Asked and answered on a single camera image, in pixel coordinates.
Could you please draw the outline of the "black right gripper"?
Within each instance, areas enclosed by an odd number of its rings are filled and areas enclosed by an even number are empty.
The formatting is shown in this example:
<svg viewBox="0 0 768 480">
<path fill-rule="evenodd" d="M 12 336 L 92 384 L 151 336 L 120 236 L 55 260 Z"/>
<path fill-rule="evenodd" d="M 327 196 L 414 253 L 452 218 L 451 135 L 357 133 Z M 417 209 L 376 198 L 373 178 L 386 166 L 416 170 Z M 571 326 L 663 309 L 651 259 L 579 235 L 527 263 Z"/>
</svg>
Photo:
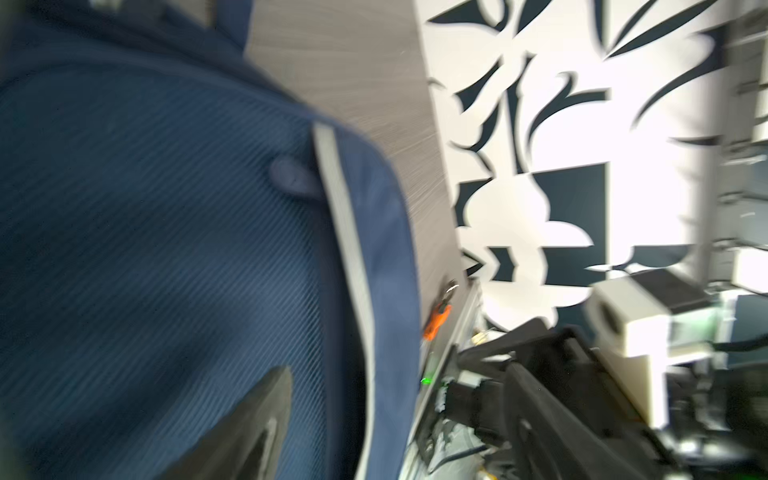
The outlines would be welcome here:
<svg viewBox="0 0 768 480">
<path fill-rule="evenodd" d="M 456 357 L 481 376 L 448 384 L 444 416 L 494 448 L 519 479 L 668 479 L 678 461 L 575 327 L 532 320 Z"/>
</svg>

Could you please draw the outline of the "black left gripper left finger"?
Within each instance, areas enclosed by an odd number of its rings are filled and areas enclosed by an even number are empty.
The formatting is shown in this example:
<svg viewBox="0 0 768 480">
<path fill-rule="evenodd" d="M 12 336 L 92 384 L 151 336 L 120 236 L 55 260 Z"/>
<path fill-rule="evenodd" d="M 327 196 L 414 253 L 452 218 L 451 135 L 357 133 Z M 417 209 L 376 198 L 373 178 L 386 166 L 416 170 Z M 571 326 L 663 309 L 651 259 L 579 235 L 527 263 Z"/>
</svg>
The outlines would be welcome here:
<svg viewBox="0 0 768 480">
<path fill-rule="evenodd" d="M 291 369 L 271 369 L 160 477 L 274 479 L 288 432 L 292 393 Z"/>
</svg>

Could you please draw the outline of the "navy blue student backpack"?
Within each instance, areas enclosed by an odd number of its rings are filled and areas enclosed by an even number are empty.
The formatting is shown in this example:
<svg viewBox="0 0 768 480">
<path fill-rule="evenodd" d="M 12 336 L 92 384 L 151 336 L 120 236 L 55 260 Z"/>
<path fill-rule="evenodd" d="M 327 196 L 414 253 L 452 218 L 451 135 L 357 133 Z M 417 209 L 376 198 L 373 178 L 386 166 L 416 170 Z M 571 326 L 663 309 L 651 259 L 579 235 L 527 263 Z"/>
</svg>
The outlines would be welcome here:
<svg viewBox="0 0 768 480">
<path fill-rule="evenodd" d="M 274 479 L 395 479 L 418 271 L 390 163 L 160 1 L 1 5 L 1 475 L 160 475 L 271 369 Z"/>
</svg>

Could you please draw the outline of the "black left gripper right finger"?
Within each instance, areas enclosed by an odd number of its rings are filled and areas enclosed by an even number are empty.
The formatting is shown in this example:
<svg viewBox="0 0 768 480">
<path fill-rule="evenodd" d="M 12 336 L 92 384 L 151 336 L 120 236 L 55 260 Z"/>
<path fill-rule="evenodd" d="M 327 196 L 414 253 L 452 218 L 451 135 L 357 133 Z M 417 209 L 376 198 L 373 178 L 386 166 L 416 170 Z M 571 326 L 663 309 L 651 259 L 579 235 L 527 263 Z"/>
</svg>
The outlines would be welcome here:
<svg viewBox="0 0 768 480">
<path fill-rule="evenodd" d="M 503 376 L 505 433 L 519 479 L 658 479 L 632 464 L 567 409 L 526 368 Z"/>
</svg>

